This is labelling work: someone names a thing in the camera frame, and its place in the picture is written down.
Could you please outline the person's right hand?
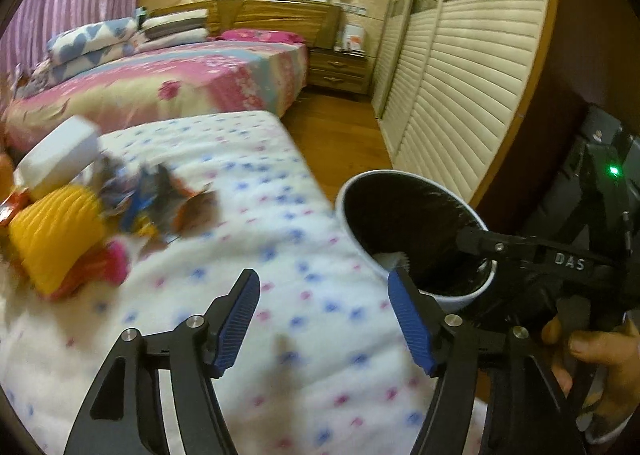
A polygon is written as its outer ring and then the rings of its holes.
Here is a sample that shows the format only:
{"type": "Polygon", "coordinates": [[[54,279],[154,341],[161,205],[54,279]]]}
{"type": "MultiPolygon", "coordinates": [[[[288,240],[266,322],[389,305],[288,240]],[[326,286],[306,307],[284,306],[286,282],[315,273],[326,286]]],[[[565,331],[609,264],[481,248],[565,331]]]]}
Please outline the person's right hand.
{"type": "Polygon", "coordinates": [[[551,369],[562,391],[568,394],[574,377],[564,355],[604,369],[600,397],[591,412],[587,437],[604,444],[620,433],[639,405],[639,330],[629,315],[614,331],[574,331],[563,339],[560,319],[555,316],[544,325],[541,339],[560,350],[553,354],[551,369]]]}

